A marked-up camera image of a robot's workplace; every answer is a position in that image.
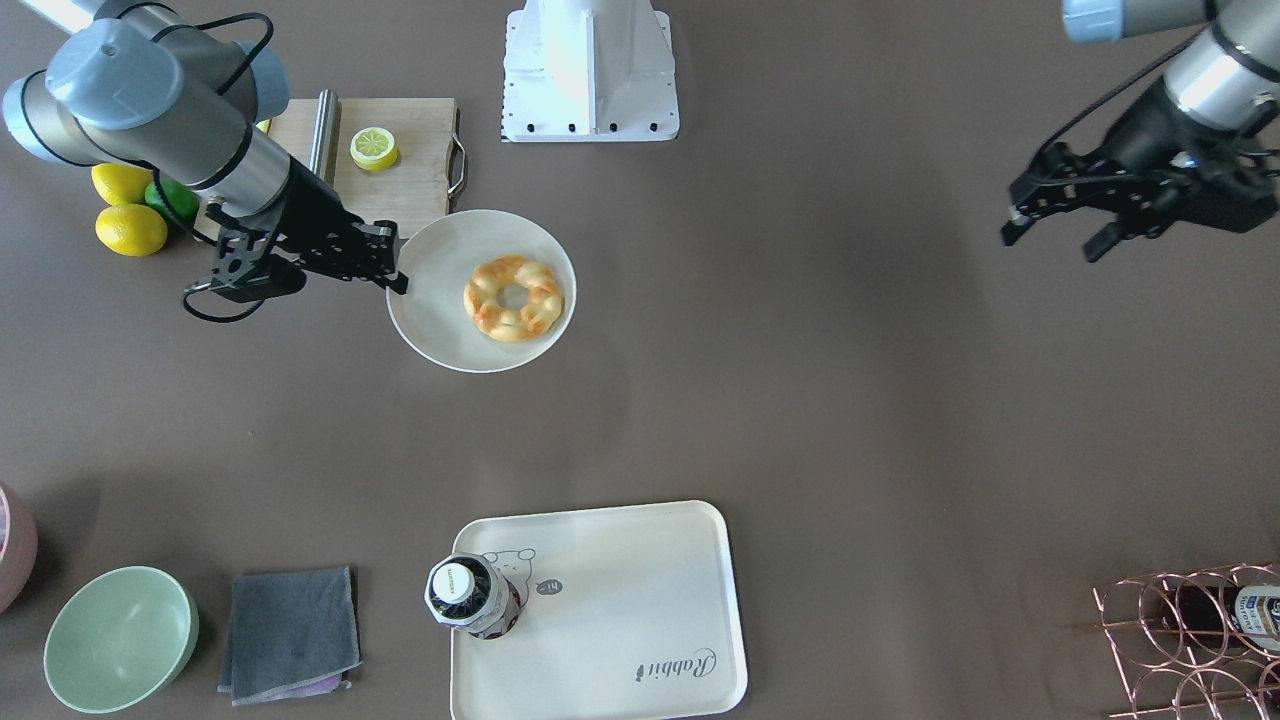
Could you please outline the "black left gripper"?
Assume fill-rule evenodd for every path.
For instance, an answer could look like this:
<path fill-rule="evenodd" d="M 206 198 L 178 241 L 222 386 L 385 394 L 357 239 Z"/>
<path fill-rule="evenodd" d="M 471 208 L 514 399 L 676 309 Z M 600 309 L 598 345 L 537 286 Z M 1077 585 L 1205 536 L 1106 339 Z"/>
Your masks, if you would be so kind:
<path fill-rule="evenodd" d="M 1097 149 L 1076 155 L 1055 143 L 1042 155 L 1039 170 L 1024 170 L 1009 186 L 1002 243 L 1011 247 L 1037 222 L 1078 208 L 1115 215 L 1084 242 L 1088 263 L 1176 222 L 1252 231 L 1277 213 L 1266 161 L 1247 156 L 1261 149 L 1240 131 L 1192 118 L 1158 81 L 1120 115 Z"/>

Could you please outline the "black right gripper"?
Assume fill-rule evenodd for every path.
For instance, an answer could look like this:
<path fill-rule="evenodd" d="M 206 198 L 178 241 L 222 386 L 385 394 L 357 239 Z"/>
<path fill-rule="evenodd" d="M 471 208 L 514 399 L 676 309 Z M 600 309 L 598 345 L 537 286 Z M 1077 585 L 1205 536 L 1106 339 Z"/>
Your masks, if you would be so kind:
<path fill-rule="evenodd" d="M 216 243 L 212 274 L 215 265 L 232 258 L 253 261 L 274 254 L 305 274 L 370 281 L 401 296 L 408 291 L 410 278 L 396 268 L 397 224 L 365 223 L 297 160 L 289 164 L 282 192 L 262 211 L 233 217 L 229 210 L 228 202 L 210 205 L 211 219 L 228 228 L 228 236 Z"/>

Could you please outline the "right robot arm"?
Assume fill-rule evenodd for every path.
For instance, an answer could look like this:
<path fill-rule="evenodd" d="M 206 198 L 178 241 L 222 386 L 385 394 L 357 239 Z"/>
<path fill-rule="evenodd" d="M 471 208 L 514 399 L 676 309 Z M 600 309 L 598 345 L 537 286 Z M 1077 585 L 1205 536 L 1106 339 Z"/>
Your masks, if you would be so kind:
<path fill-rule="evenodd" d="M 403 293 L 393 222 L 365 223 L 257 127 L 288 105 L 268 50 L 220 42 L 159 1 L 37 1 L 76 13 L 49 65 L 3 96 L 10 136 L 46 161 L 157 170 L 221 227 L 200 288 L 238 304 L 300 291 L 308 273 Z"/>

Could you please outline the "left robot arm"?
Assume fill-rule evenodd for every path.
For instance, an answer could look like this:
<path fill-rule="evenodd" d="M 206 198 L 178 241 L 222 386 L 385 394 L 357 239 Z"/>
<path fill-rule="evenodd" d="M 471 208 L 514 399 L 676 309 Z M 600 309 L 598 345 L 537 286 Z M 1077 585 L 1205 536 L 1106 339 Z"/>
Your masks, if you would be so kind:
<path fill-rule="evenodd" d="M 1277 118 L 1275 1 L 1065 1 L 1062 26 L 1078 44 L 1199 32 L 1148 64 L 1160 77 L 1097 149 L 1074 152 L 1060 135 L 1044 141 L 1010 186 L 1005 245 L 1078 208 L 1114 214 L 1084 243 L 1092 263 L 1179 222 L 1245 233 L 1276 215 L 1277 151 L 1258 138 Z"/>

